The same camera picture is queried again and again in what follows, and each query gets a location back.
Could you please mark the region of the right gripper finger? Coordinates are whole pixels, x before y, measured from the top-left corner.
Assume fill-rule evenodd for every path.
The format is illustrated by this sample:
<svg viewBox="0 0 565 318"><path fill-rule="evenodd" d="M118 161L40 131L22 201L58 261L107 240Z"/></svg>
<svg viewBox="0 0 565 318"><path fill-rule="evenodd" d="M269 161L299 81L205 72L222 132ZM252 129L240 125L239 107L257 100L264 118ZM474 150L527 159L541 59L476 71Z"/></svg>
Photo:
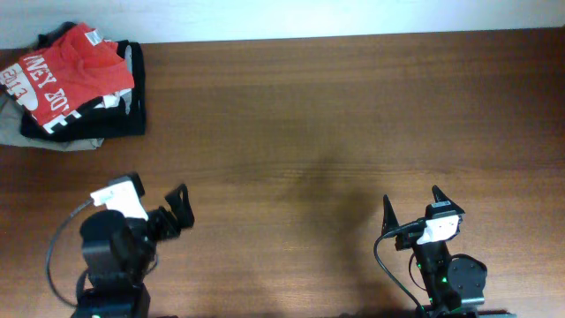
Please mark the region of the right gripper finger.
<svg viewBox="0 0 565 318"><path fill-rule="evenodd" d="M433 216L464 215L464 210L452 201L437 185L433 185Z"/></svg>
<svg viewBox="0 0 565 318"><path fill-rule="evenodd" d="M400 227L389 197L383 196L383 219L381 226L382 235L396 235Z"/></svg>

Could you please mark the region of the red printed t-shirt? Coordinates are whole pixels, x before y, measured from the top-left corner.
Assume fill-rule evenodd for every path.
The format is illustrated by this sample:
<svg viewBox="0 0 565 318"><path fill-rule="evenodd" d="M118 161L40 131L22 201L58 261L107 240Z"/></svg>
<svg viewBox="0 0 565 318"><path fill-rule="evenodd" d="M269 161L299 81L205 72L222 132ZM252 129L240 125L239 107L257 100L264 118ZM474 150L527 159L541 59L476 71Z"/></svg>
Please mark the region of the red printed t-shirt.
<svg viewBox="0 0 565 318"><path fill-rule="evenodd" d="M79 108L98 97L134 88L118 44L79 23L47 48L37 49L1 71L1 88L47 134L81 118Z"/></svg>

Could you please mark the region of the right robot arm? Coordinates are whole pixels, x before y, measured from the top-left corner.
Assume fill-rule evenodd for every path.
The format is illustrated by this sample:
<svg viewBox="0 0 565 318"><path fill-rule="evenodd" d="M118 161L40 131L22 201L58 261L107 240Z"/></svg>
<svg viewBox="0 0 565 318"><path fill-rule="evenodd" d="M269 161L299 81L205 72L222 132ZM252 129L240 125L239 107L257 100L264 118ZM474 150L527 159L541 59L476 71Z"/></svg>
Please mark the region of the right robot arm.
<svg viewBox="0 0 565 318"><path fill-rule="evenodd" d="M447 243L460 232L465 211L437 185L432 187L433 202L425 215L400 224L392 203L383 196L381 235L373 245L373 255L380 268L415 304L417 317L514 317L504 310L481 311L486 302L484 289L488 269L484 262L468 254L452 254ZM423 305L388 269L379 256L385 239L395 241L397 251L412 251L410 266L417 266L422 276L420 286L428 296Z"/></svg>

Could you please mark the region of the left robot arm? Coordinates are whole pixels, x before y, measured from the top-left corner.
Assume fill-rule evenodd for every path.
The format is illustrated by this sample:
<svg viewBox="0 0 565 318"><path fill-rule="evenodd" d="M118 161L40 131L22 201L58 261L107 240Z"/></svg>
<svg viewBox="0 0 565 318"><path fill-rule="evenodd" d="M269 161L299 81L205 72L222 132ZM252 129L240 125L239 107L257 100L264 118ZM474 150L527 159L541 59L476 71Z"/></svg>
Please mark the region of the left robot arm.
<svg viewBox="0 0 565 318"><path fill-rule="evenodd" d="M147 212L140 203L143 194L132 181L91 193L94 205L106 208L79 229L87 269L77 282L74 317L149 316L144 279L158 261L157 244L178 238L194 226L195 217L184 184L165 196L169 208Z"/></svg>

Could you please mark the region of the black Nike t-shirt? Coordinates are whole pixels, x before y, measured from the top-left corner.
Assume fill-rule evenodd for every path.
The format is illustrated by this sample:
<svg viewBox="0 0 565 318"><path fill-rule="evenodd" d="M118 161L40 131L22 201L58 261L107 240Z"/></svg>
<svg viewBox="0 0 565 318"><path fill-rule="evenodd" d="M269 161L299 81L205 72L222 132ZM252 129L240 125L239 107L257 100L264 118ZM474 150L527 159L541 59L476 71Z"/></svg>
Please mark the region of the black Nike t-shirt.
<svg viewBox="0 0 565 318"><path fill-rule="evenodd" d="M95 29L77 24L47 48L19 59L18 103L47 133L53 133L53 127L82 104L108 93L102 76L119 62Z"/></svg>

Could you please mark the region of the black folded garment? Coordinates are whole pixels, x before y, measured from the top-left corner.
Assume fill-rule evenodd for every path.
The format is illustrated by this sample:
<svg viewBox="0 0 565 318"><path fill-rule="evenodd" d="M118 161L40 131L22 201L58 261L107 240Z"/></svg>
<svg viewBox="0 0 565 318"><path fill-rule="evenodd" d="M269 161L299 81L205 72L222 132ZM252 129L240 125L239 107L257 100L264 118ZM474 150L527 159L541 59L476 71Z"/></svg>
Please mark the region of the black folded garment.
<svg viewBox="0 0 565 318"><path fill-rule="evenodd" d="M147 113L145 107L146 74L143 52L137 42L123 40L117 43L117 54L132 62L134 88L131 98L121 97L116 107L98 108L101 97L95 98L82 106L85 114L81 118L62 126L62 130L53 134L44 132L31 118L23 115L20 133L28 138L66 142L83 139L107 139L144 135L146 132Z"/></svg>

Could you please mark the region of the white folded garment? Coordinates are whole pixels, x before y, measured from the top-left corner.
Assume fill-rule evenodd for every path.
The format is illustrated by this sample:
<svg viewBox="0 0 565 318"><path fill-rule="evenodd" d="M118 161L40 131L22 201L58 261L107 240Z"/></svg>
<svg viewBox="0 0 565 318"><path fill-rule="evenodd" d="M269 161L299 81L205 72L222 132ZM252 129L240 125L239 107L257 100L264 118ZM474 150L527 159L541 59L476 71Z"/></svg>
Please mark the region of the white folded garment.
<svg viewBox="0 0 565 318"><path fill-rule="evenodd" d="M120 109L128 115L132 103L132 90L124 89L111 95L104 95L102 101L94 106L95 110L117 110Z"/></svg>

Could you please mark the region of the grey folded garment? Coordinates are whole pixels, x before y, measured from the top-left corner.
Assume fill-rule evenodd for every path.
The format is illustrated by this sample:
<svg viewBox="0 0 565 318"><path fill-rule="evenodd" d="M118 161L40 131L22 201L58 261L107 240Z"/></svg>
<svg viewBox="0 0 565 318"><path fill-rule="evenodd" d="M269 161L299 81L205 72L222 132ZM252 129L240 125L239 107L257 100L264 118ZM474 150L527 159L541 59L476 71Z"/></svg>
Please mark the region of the grey folded garment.
<svg viewBox="0 0 565 318"><path fill-rule="evenodd" d="M8 95L1 94L1 144L20 148L43 148L60 152L96 150L104 142L100 139L84 139L73 141L37 140L25 137L20 132L23 108Z"/></svg>

